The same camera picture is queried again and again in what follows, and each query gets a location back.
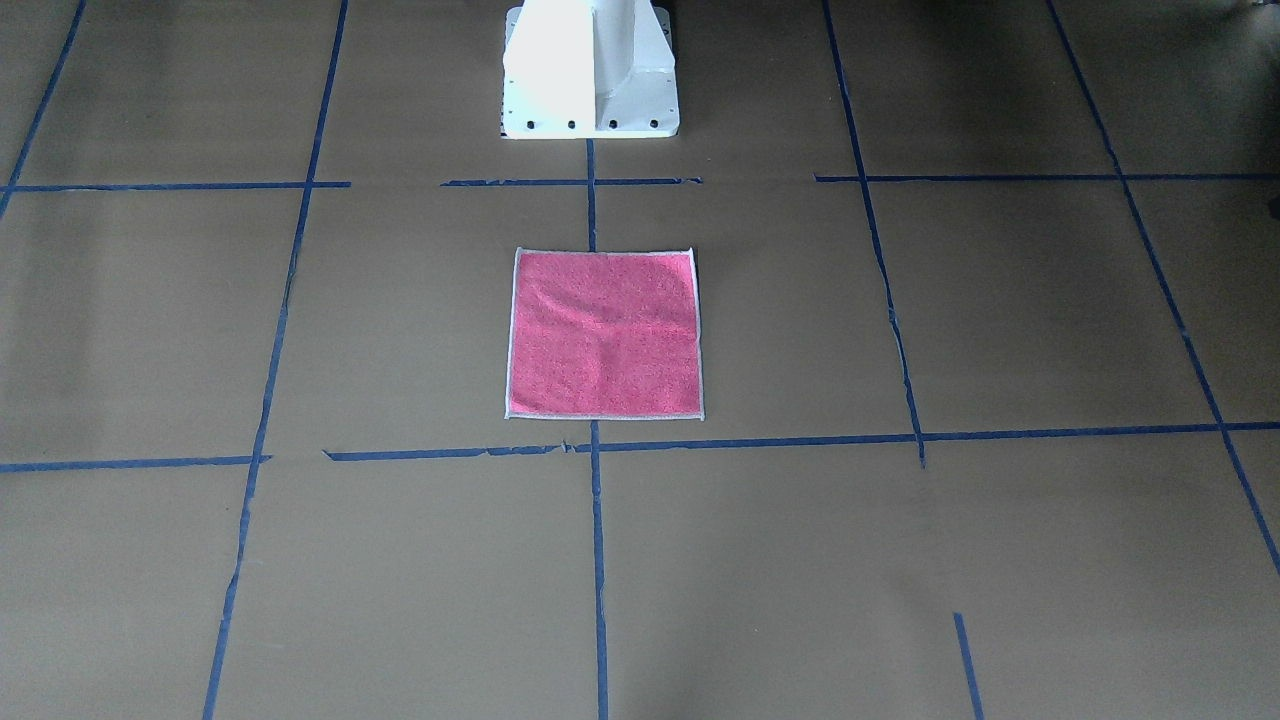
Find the pink square towel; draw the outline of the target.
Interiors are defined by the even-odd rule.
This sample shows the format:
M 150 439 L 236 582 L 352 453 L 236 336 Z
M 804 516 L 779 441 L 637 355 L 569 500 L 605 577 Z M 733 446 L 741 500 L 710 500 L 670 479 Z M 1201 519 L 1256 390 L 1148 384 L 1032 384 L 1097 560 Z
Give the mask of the pink square towel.
M 692 249 L 517 249 L 508 419 L 703 420 L 701 309 Z

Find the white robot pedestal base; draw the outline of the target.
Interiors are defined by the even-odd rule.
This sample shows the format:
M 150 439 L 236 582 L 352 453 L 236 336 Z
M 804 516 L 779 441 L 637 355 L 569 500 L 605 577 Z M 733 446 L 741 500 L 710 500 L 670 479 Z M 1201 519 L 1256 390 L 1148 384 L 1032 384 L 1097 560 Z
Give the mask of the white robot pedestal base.
M 525 1 L 506 13 L 502 63 L 506 138 L 678 133 L 672 18 L 652 1 Z

